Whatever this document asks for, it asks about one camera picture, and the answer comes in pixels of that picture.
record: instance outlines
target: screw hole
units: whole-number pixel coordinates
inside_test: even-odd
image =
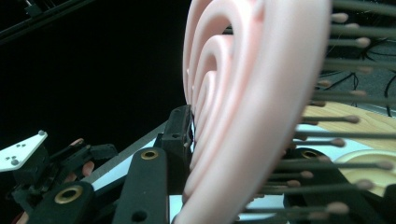
[[[143,221],[145,221],[147,218],[148,218],[148,214],[147,214],[146,212],[144,212],[144,211],[138,211],[138,212],[135,212],[135,213],[132,215],[132,222],[137,222],[137,223],[143,222]]]
[[[312,159],[318,156],[318,153],[313,151],[304,151],[302,154],[307,159]]]
[[[76,192],[75,192],[74,190],[69,190],[69,191],[63,193],[63,194],[62,194],[62,197],[64,197],[64,198],[71,198],[71,197],[73,197],[74,195],[76,195]]]
[[[143,160],[153,160],[158,157],[158,152],[156,150],[145,151],[141,154]]]

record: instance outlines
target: brass grommet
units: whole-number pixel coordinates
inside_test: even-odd
[[[318,156],[318,153],[314,152],[314,151],[303,151],[302,152],[303,157],[307,158],[307,159],[312,159]]]
[[[157,150],[147,150],[142,152],[141,157],[143,160],[149,161],[158,157]]]
[[[71,203],[75,199],[77,199],[80,195],[82,194],[82,186],[79,185],[74,185],[70,186],[67,189],[61,190],[56,196],[55,196],[55,202],[56,203]]]

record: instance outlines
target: curved pink plastic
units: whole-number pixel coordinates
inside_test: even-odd
[[[330,15],[330,0],[191,2],[183,80],[196,142],[176,224],[230,223],[265,182],[313,90]]]

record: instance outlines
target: black plastic part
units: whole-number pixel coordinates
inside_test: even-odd
[[[91,154],[94,160],[110,159],[119,153],[112,144],[105,144],[91,147]]]
[[[40,146],[20,169],[13,172],[15,181],[17,184],[36,183],[48,164],[49,154]]]
[[[191,124],[191,106],[183,105],[171,112],[161,136],[161,148],[168,157],[169,195],[181,194],[190,174]]]
[[[116,148],[111,144],[101,146],[87,145],[61,162],[60,173],[55,179],[56,184],[62,184],[70,173],[75,173],[78,179],[82,178],[82,167],[90,160],[110,159],[117,156]]]
[[[36,4],[26,7],[25,10],[31,17],[36,17],[43,13],[43,10],[41,10],[41,8]]]
[[[82,149],[85,146],[87,146],[87,144],[84,142],[84,140],[81,140],[80,142],[76,143],[73,146],[67,146],[64,149],[59,150],[58,152],[52,154],[49,157],[49,160],[51,162],[61,162],[65,158],[70,157],[71,155],[78,152],[80,149]]]
[[[396,223],[396,184],[385,189],[384,199],[379,205],[379,214],[389,224]]]
[[[18,203],[27,214],[32,213],[43,199],[41,194],[33,194],[32,191],[29,190],[28,185],[18,185],[11,194],[14,201]]]
[[[92,223],[111,223],[119,202],[126,175],[98,189],[95,192],[92,208]]]
[[[56,203],[55,198],[62,190],[66,190],[63,195],[71,198],[78,195],[73,191],[73,187],[78,186],[81,194],[75,200],[68,203]],[[35,211],[29,216],[29,224],[77,224],[83,223],[84,214],[90,209],[90,202],[94,195],[93,187],[87,182],[70,182],[58,186],[52,190],[43,201],[37,206]]]
[[[288,152],[286,159],[304,159],[304,155],[323,156],[319,151],[311,148],[298,148]],[[312,179],[300,179],[302,186],[334,185],[337,183],[348,183],[346,178],[336,168],[327,170],[311,170],[314,175]],[[290,223],[386,223],[374,208],[367,203],[365,198],[357,190],[335,191],[327,193],[305,193],[301,195],[285,195],[285,207],[292,206],[319,206],[332,202],[342,202],[349,207],[349,213],[344,216],[330,215],[328,220],[321,221],[291,221]]]
[[[168,223],[166,163],[166,153],[158,147],[134,154],[112,223]]]

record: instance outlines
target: white bracket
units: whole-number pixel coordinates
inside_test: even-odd
[[[39,131],[35,136],[0,150],[0,172],[20,169],[47,136],[46,132]]]

